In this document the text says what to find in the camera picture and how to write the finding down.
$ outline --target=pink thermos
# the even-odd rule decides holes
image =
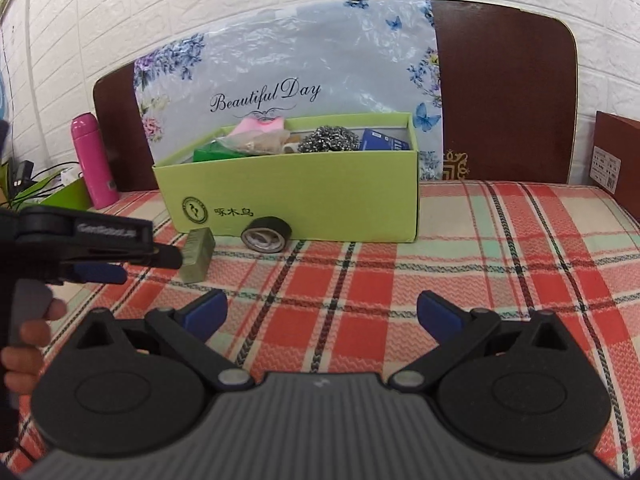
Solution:
[[[94,208],[102,209],[110,206],[118,199],[118,191],[107,162],[98,121],[94,115],[87,113],[76,117],[71,122],[71,137],[74,140],[84,183]]]

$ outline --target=red plaid pattern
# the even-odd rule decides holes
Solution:
[[[112,214],[136,216],[158,194],[123,197]],[[156,239],[181,245],[166,214]],[[562,318],[610,391],[611,421],[596,450],[621,474],[640,453],[640,230],[592,187],[513,182],[440,182],[421,187],[413,244],[292,241],[257,254],[219,237],[207,280],[185,285],[176,272],[129,266],[125,285],[86,286],[46,349],[50,362],[91,308],[119,318],[180,307],[210,288],[229,297],[226,323],[209,344],[257,380],[265,371],[376,371],[388,377],[434,348],[415,318],[430,288],[459,306],[486,306],[505,319],[530,308]],[[44,450],[22,406],[22,445]],[[15,471],[20,452],[4,457]]]

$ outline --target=green package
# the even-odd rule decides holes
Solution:
[[[215,140],[213,142],[210,142],[206,146],[203,146],[202,148],[193,150],[194,162],[205,162],[208,160],[225,160],[226,158],[241,158],[243,156],[247,155],[225,148],[222,144],[216,142]]]

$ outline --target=label sticker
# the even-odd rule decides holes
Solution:
[[[590,176],[604,189],[610,193],[615,193],[616,186],[618,185],[618,175],[620,174],[621,163],[622,161],[616,156],[594,146]]]

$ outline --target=blue box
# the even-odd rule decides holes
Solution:
[[[404,140],[395,139],[367,128],[362,134],[360,150],[363,152],[391,150],[393,152],[408,150],[409,143]]]

